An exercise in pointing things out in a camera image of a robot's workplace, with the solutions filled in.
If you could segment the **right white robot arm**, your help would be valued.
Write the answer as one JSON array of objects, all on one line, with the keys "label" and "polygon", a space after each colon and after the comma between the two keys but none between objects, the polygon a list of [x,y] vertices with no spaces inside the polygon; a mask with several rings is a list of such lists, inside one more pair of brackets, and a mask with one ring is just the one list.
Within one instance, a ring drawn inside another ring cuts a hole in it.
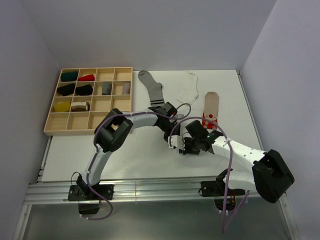
[{"label": "right white robot arm", "polygon": [[189,137],[185,138],[182,153],[198,155],[201,151],[222,157],[232,157],[234,163],[243,166],[245,171],[223,170],[213,181],[203,183],[204,197],[217,197],[231,194],[244,195],[246,191],[257,192],[269,203],[278,199],[295,182],[280,153],[274,149],[268,152],[254,149],[234,140],[226,140],[222,132],[208,132],[202,124],[194,120],[186,126]]}]

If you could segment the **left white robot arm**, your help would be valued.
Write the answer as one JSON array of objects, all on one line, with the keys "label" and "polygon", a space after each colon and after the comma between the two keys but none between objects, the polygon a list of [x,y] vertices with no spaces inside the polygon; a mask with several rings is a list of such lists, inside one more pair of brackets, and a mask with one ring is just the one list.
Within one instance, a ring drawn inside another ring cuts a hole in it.
[{"label": "left white robot arm", "polygon": [[175,118],[177,113],[178,110],[169,102],[140,112],[124,113],[117,108],[113,109],[94,131],[95,154],[76,180],[79,194],[86,200],[96,197],[102,170],[111,154],[123,145],[131,130],[156,126],[164,132],[163,139],[166,142],[169,142],[170,135],[179,136],[180,127]]}]

